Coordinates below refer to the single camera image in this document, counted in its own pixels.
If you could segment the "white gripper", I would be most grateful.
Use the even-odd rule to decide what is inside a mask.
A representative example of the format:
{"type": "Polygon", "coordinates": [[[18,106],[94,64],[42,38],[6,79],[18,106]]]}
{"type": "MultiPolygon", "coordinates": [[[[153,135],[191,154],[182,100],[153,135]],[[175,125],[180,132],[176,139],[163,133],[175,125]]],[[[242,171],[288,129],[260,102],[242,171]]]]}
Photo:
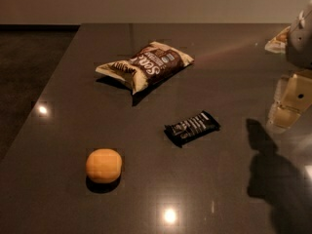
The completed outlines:
{"type": "Polygon", "coordinates": [[[279,79],[266,123],[275,134],[288,130],[312,105],[312,0],[291,24],[286,53],[288,62],[308,69],[279,79]]]}

